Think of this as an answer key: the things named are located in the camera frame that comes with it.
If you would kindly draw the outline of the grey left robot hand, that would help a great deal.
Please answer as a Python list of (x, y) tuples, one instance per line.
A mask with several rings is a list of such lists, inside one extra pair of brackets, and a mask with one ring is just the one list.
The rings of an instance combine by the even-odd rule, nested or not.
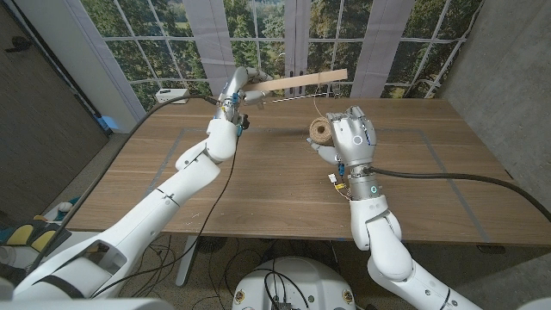
[(231, 102), (233, 95), (237, 93), (239, 102), (245, 106), (262, 104), (263, 99), (269, 94), (269, 90), (245, 90), (245, 86), (272, 80), (273, 78), (262, 70), (240, 66), (229, 77), (218, 101), (220, 103), (226, 100)]

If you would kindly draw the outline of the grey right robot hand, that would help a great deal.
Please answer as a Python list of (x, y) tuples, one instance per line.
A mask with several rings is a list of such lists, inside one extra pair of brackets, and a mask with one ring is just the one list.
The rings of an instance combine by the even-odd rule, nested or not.
[(344, 164), (353, 167), (373, 162), (376, 134), (373, 123), (359, 106), (351, 106), (343, 113), (327, 113), (331, 146), (322, 145), (313, 133), (306, 139), (311, 148), (329, 164)]

